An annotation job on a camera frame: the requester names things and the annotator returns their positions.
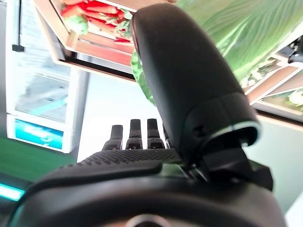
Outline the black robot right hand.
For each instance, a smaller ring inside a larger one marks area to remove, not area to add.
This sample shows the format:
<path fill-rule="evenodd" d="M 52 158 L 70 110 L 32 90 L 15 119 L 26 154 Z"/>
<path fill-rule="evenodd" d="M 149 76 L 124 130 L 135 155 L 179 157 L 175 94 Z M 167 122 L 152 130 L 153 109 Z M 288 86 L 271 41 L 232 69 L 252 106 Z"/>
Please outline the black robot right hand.
<path fill-rule="evenodd" d="M 260 123 L 228 64 L 169 3 L 131 21 L 171 149 L 109 150 L 33 184 L 9 227 L 284 227 L 267 166 L 244 146 Z"/>

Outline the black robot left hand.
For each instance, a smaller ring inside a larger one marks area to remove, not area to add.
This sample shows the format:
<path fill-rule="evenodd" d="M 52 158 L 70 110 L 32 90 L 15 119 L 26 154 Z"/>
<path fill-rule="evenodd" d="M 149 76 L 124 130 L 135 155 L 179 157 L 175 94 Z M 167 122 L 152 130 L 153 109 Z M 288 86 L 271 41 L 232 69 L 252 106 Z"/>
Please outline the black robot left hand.
<path fill-rule="evenodd" d="M 303 63 L 303 36 L 300 36 L 290 44 L 293 53 L 288 58 L 288 63 Z"/>

